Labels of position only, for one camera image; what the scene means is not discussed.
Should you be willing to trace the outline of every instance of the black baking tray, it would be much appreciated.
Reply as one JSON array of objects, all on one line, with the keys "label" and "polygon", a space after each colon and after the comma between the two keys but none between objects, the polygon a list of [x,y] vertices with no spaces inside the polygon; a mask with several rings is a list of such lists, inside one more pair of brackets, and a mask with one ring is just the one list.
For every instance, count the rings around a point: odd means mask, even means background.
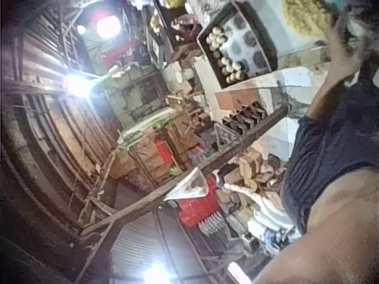
[{"label": "black baking tray", "polygon": [[[222,88],[241,81],[228,84],[225,75],[221,72],[222,68],[218,67],[217,59],[213,57],[213,51],[209,49],[206,38],[215,26],[223,28],[228,37],[228,41],[219,49],[221,56],[228,57],[234,62],[241,62],[247,74],[245,80],[271,73],[277,69],[278,59],[275,46],[255,10],[247,2],[230,1],[212,18],[197,37],[198,44],[207,56]],[[248,35],[248,39],[253,40],[253,46],[246,44],[246,35]],[[239,46],[239,53],[234,52],[238,51],[234,48],[236,45]],[[260,58],[259,68],[258,65],[252,63],[256,62],[253,57],[258,50],[260,51],[258,54]]]}]

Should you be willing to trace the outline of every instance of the bright light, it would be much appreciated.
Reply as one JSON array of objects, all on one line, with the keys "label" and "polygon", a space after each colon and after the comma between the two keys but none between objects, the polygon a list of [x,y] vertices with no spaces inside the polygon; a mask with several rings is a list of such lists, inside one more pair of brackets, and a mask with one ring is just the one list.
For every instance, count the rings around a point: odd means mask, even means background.
[{"label": "bright light", "polygon": [[78,25],[76,28],[78,29],[79,34],[85,34],[85,27],[84,26]]},{"label": "bright light", "polygon": [[97,33],[101,38],[115,37],[120,31],[120,20],[116,16],[105,17],[97,22]]},{"label": "bright light", "polygon": [[87,98],[91,92],[90,81],[79,75],[67,75],[63,78],[63,87],[71,95]]},{"label": "bright light", "polygon": [[144,275],[145,284],[170,284],[170,276],[163,265],[154,265]]},{"label": "bright light", "polygon": [[251,280],[248,276],[242,271],[241,267],[235,262],[231,262],[228,267],[228,271],[231,275],[237,280],[239,284],[251,284]]}]

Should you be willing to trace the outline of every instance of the dark blue shirt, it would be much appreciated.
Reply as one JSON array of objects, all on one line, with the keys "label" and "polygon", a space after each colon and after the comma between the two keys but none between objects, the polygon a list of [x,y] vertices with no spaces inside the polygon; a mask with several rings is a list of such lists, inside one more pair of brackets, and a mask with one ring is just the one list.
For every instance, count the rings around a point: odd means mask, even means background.
[{"label": "dark blue shirt", "polygon": [[281,191],[283,207],[302,234],[311,206],[340,176],[378,167],[379,89],[358,82],[340,95],[328,127],[303,117]]}]

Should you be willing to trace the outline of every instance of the bucket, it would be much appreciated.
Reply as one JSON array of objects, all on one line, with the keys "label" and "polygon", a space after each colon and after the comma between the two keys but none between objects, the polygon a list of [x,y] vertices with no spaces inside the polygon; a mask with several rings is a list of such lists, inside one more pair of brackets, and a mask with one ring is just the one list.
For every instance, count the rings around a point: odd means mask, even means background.
[{"label": "bucket", "polygon": [[184,81],[190,80],[194,77],[194,72],[191,68],[186,68],[181,71],[177,71],[176,79],[179,83],[183,83]]}]

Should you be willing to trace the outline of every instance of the yellow food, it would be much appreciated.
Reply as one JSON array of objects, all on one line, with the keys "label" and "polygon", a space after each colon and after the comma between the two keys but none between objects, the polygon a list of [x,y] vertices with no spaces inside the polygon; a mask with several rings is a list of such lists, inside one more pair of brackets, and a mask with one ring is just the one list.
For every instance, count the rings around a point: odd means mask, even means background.
[{"label": "yellow food", "polygon": [[316,36],[330,27],[331,16],[319,0],[283,0],[283,12],[288,24],[302,35]]}]

